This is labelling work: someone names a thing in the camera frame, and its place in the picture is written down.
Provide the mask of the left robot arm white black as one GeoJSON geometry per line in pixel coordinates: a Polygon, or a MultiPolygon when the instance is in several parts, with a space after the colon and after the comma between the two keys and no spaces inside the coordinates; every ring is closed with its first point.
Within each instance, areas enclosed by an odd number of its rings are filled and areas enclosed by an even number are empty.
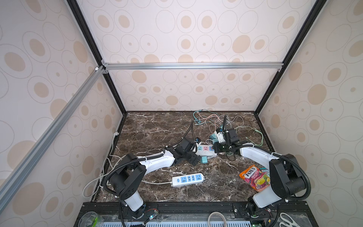
{"type": "Polygon", "coordinates": [[[198,137],[195,139],[183,137],[176,144],[166,147],[154,155],[137,157],[130,153],[104,177],[102,186],[106,192],[116,196],[121,204],[126,205],[130,211],[141,211],[145,209],[145,206],[138,187],[144,176],[183,161],[187,161],[193,166],[197,165],[201,159],[196,155],[198,142],[200,142],[198,137]]]}

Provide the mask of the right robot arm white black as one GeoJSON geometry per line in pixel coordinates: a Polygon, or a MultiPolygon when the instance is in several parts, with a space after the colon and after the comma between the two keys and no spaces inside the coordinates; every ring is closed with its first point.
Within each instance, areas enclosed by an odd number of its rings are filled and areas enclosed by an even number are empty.
{"type": "Polygon", "coordinates": [[[241,141],[234,128],[219,128],[210,139],[216,153],[239,154],[260,165],[251,166],[240,175],[257,191],[257,194],[248,199],[247,209],[250,212],[283,201],[305,200],[310,196],[311,181],[295,156],[281,155],[252,142],[241,141]]]}

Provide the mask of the long white power strip pastel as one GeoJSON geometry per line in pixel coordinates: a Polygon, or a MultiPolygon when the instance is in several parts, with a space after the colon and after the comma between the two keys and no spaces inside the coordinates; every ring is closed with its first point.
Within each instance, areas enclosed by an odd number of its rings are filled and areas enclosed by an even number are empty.
{"type": "Polygon", "coordinates": [[[213,158],[217,156],[217,153],[215,153],[215,150],[211,145],[198,145],[196,150],[196,155],[201,157],[213,158]]]}

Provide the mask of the short white power strip blue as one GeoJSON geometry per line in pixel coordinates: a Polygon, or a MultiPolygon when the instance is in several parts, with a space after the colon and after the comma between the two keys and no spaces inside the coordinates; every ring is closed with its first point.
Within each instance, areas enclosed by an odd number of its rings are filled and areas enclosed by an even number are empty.
{"type": "Polygon", "coordinates": [[[198,184],[205,181],[202,173],[172,177],[172,187],[181,187],[191,184],[198,184]]]}

